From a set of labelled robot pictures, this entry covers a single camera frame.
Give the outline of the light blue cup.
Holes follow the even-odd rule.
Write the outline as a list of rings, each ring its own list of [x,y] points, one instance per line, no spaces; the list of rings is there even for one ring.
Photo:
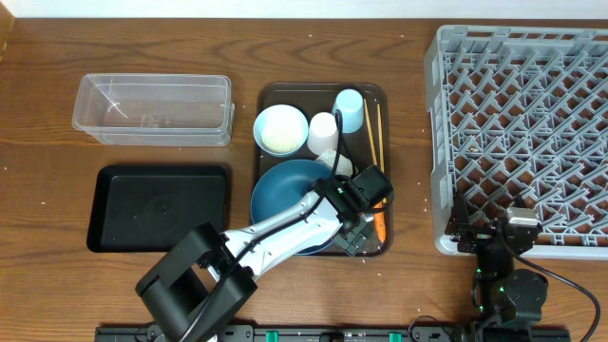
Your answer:
[[[332,114],[340,111],[344,134],[354,133],[362,126],[364,120],[363,106],[362,95],[354,89],[344,89],[337,94],[332,107]]]

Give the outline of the grey dishwasher rack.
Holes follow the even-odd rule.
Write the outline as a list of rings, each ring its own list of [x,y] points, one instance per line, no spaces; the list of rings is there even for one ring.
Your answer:
[[[516,197],[541,232],[533,258],[607,257],[607,33],[444,25],[425,57],[433,238],[456,194],[489,223]]]

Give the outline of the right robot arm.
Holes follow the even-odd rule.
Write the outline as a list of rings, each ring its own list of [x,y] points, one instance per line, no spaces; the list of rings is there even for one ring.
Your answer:
[[[540,231],[534,211],[521,198],[503,216],[481,226],[469,217],[462,194],[454,196],[446,233],[460,253],[477,258],[471,301],[481,317],[463,328],[462,341],[533,340],[532,326],[542,319],[548,280],[514,260],[533,247]]]

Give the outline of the crumpled foil wrapper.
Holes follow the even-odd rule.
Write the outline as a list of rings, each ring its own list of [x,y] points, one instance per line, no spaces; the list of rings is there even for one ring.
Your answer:
[[[329,169],[333,168],[333,164],[335,162],[336,151],[333,149],[326,150],[321,155],[319,155],[315,162],[321,163],[327,166]],[[338,165],[336,167],[335,174],[343,175],[343,176],[351,176],[353,174],[353,166],[350,159],[345,157],[344,155],[340,155],[338,159]]]

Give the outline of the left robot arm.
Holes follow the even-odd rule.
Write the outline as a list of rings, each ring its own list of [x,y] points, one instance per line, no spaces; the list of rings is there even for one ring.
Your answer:
[[[333,238],[356,250],[349,233],[392,192],[385,178],[336,176],[248,227],[218,233],[202,224],[139,280],[136,293],[166,340],[208,340],[249,300],[257,280],[286,259]]]

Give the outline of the wooden chopstick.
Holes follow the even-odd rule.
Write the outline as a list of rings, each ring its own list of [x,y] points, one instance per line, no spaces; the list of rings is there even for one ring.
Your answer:
[[[377,156],[376,156],[376,149],[375,149],[373,133],[372,133],[372,129],[371,129],[371,118],[370,118],[370,113],[369,113],[369,107],[367,104],[367,99],[364,98],[363,101],[364,101],[365,120],[366,120],[367,132],[368,132],[368,137],[369,137],[369,142],[370,142],[370,152],[371,152],[372,162],[373,162],[373,165],[377,166],[378,160],[377,160]]]
[[[378,129],[378,143],[379,143],[379,165],[380,169],[383,173],[385,173],[385,159],[384,159],[384,133],[383,133],[383,125],[382,125],[382,111],[381,105],[377,104],[377,129]]]

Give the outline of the orange carrot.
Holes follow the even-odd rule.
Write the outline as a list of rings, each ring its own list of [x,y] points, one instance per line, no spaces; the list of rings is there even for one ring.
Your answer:
[[[387,238],[387,228],[384,215],[384,203],[380,202],[374,206],[373,222],[378,240],[384,243]]]

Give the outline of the dark brown serving tray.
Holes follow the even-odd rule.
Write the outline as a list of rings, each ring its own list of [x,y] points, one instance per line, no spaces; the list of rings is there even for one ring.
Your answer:
[[[261,112],[271,105],[291,105],[301,110],[310,120],[319,112],[331,111],[337,94],[344,89],[354,89],[367,99],[378,164],[380,161],[376,107],[377,104],[381,105],[385,174],[388,175],[390,173],[388,99],[385,92],[377,85],[365,83],[273,83],[266,85],[260,91],[257,99],[257,111]],[[347,134],[345,140],[350,149],[350,160],[355,169],[362,170],[372,164],[366,121],[363,122],[359,130]],[[257,146],[254,157],[252,194],[259,179],[274,166],[290,160],[315,162],[315,159],[316,155],[306,145],[302,146],[294,155],[286,158],[271,156]]]

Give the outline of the dark blue plate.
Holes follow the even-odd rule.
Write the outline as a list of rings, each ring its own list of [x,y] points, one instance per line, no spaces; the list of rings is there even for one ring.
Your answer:
[[[312,185],[319,179],[327,179],[331,169],[321,163],[310,160],[292,160],[282,162],[267,171],[257,182],[251,197],[250,214],[252,223],[260,223],[292,208],[303,210],[307,214],[317,203],[318,194]],[[272,251],[280,242],[287,242],[287,247],[279,250],[294,251],[296,247],[303,247],[296,252],[297,255],[306,256],[318,254],[331,242],[325,238],[325,233],[318,233],[319,226],[314,219],[318,217],[318,209],[324,209],[325,204],[319,204],[315,211],[306,219],[299,221],[291,228],[277,232],[261,241],[259,247],[272,247]]]

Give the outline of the pink cup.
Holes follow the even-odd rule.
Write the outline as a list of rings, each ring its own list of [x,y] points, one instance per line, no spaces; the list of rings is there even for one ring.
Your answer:
[[[338,143],[338,130],[335,117],[329,112],[319,112],[313,116],[309,125],[307,146],[315,155],[335,150]]]

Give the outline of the light blue bowl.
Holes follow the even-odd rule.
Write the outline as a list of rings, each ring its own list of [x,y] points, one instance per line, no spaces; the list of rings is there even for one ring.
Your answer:
[[[294,155],[307,141],[309,124],[298,108],[275,104],[257,115],[253,132],[263,151],[274,157],[286,158]]]

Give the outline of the black waste tray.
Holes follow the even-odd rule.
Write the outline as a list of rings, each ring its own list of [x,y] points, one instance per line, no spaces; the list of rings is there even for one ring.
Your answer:
[[[86,237],[94,253],[167,252],[189,231],[226,226],[230,173],[219,165],[109,165],[96,179]]]

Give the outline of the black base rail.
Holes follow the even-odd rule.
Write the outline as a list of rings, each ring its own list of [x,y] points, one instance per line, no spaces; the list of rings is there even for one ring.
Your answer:
[[[441,341],[569,341],[570,333],[562,329],[536,329],[514,332],[487,329],[480,334],[458,327],[419,326],[405,329],[355,328],[255,328],[231,325],[212,339],[221,342],[441,342]]]

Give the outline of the clear plastic bin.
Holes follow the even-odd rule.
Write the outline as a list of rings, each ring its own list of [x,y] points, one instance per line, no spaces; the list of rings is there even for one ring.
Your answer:
[[[223,75],[91,73],[80,82],[72,126],[102,144],[225,146],[234,110]]]

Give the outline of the pile of white rice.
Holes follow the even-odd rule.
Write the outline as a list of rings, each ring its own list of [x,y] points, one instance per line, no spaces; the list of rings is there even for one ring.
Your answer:
[[[262,145],[276,154],[296,151],[303,139],[302,127],[298,122],[268,122],[261,132]]]

